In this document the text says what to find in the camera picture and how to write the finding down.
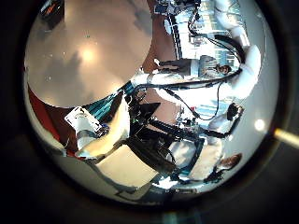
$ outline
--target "man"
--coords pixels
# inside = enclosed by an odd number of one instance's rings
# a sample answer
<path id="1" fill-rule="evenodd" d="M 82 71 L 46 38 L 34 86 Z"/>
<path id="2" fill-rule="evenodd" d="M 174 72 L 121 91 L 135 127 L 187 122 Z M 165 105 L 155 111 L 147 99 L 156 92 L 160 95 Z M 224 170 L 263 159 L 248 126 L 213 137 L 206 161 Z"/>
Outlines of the man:
<path id="1" fill-rule="evenodd" d="M 229 65 L 220 66 L 215 58 L 202 55 L 200 59 L 178 59 L 175 61 L 159 62 L 159 66 L 175 66 L 176 68 L 160 68 L 161 73 L 178 73 L 184 77 L 199 77 L 200 79 L 211 79 L 222 77 L 232 71 Z"/>

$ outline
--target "white robotic arm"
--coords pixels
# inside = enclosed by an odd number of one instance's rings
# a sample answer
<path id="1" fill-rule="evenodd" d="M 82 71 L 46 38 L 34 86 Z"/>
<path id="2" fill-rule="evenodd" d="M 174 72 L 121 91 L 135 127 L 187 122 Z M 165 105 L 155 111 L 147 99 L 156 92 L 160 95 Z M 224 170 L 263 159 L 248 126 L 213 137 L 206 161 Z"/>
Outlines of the white robotic arm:
<path id="1" fill-rule="evenodd" d="M 258 81 L 261 68 L 261 52 L 256 45 L 251 45 L 244 27 L 233 23 L 227 16 L 230 3 L 228 0 L 215 0 L 214 14 L 219 23 L 227 29 L 245 52 L 245 62 L 240 64 L 242 72 L 231 82 L 232 95 L 247 98 Z"/>

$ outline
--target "person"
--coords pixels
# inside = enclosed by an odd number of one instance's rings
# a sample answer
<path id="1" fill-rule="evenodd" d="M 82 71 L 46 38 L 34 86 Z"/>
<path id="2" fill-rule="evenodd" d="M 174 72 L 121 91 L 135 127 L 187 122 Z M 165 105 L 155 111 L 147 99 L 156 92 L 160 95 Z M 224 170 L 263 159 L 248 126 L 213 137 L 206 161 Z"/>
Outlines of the person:
<path id="1" fill-rule="evenodd" d="M 178 73 L 182 76 L 199 77 L 201 79 L 211 79 L 222 77 L 232 71 L 229 65 L 220 66 L 217 60 L 208 55 L 202 55 L 200 59 L 178 59 L 175 61 L 159 62 L 154 60 L 159 68 L 160 73 Z M 164 66 L 175 66 L 176 68 L 167 68 Z"/>
<path id="2" fill-rule="evenodd" d="M 231 157 L 224 158 L 214 166 L 213 172 L 204 179 L 204 183 L 218 183 L 223 179 L 223 174 L 226 171 L 234 169 L 241 161 L 242 153 L 234 154 Z"/>

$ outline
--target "cable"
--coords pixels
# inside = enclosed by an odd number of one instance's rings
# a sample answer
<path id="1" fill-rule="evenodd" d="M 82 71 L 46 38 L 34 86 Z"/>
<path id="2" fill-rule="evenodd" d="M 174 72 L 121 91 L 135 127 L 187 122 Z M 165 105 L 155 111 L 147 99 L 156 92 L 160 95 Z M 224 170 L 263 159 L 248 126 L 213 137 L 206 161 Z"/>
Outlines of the cable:
<path id="1" fill-rule="evenodd" d="M 193 29 L 192 29 L 192 26 L 193 26 L 193 24 L 194 24 L 194 22 L 195 22 L 195 20 L 192 20 L 193 18 L 194 18 L 194 16 L 196 15 L 196 13 L 198 12 L 198 9 L 197 9 L 197 7 L 195 7 L 194 8 L 194 10 L 193 10 L 193 12 L 192 12 L 192 15 L 189 17 L 189 20 L 188 20 L 188 30 L 189 30 L 189 32 L 192 34 L 192 36 L 193 37 L 196 37 L 196 36 L 202 36 L 202 37 L 204 37 L 204 38 L 206 38 L 207 40 L 209 40 L 212 44 L 214 44 L 214 45 L 216 45 L 216 46 L 218 46 L 218 47 L 222 47 L 222 48 L 225 48 L 225 49 L 227 49 L 227 50 L 229 50 L 237 59 L 238 59 L 238 61 L 239 61 L 239 63 L 241 63 L 241 60 L 240 60 L 240 58 L 242 58 L 242 56 L 241 55 L 238 55 L 239 57 L 237 57 L 236 55 L 235 55 L 235 52 L 233 52 L 231 49 L 229 49 L 227 46 L 225 46 L 225 45 L 223 45 L 221 42 L 219 42 L 219 41 L 217 41 L 217 40 L 215 40 L 215 39 L 211 39 L 211 38 L 209 38 L 208 36 L 206 36 L 206 35 L 203 35 L 203 34 L 199 34 L 199 33 L 197 33 L 197 32 L 195 32 Z"/>
<path id="2" fill-rule="evenodd" d="M 190 82 L 179 82 L 179 83 L 171 83 L 171 84 L 139 84 L 137 85 L 133 91 L 132 94 L 135 94 L 140 89 L 145 88 L 156 88 L 156 89 L 171 89 L 171 90 L 190 90 L 190 89 L 199 89 L 204 87 L 211 87 L 215 84 L 221 83 L 221 82 L 227 82 L 228 80 L 232 79 L 233 77 L 239 75 L 242 72 L 242 69 L 239 68 L 237 71 L 233 72 L 231 75 L 225 76 L 225 77 L 219 77 L 219 78 L 213 78 L 209 80 L 200 80 L 200 81 L 190 81 Z"/>
<path id="3" fill-rule="evenodd" d="M 209 119 L 203 119 L 203 118 L 201 118 L 201 117 L 200 117 L 200 114 L 198 114 L 196 111 L 192 110 L 192 109 L 186 104 L 186 102 L 185 102 L 183 99 L 181 99 L 180 96 L 178 96 L 177 94 L 175 94 L 173 91 L 171 91 L 171 90 L 169 90 L 169 89 L 163 89 L 163 90 L 165 90 L 169 95 L 175 97 L 177 100 L 180 100 L 183 104 L 185 104 L 185 105 L 187 106 L 187 108 L 192 112 L 192 114 L 193 114 L 196 118 L 201 119 L 201 120 L 212 120 L 212 119 L 214 119 L 214 118 L 217 116 L 217 113 L 218 113 L 218 110 L 219 110 L 219 101 L 220 101 L 220 100 L 219 100 L 219 92 L 220 92 L 220 87 L 221 87 L 222 84 L 223 84 L 223 82 L 221 82 L 221 83 L 219 84 L 218 88 L 217 88 L 217 107 L 216 107 L 215 113 L 214 113 L 214 115 L 213 115 L 211 118 L 209 118 Z"/>

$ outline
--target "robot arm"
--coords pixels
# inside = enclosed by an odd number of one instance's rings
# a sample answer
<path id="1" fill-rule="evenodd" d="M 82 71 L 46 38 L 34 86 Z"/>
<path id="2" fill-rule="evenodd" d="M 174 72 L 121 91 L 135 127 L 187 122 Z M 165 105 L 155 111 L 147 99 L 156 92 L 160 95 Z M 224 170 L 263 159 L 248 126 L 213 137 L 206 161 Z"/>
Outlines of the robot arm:
<path id="1" fill-rule="evenodd" d="M 214 14 L 219 23 L 227 29 L 232 38 L 245 52 L 245 61 L 240 64 L 242 72 L 231 82 L 232 95 L 247 98 L 258 81 L 261 68 L 261 52 L 256 45 L 251 45 L 245 29 L 230 21 L 227 16 L 230 3 L 228 0 L 215 0 Z"/>

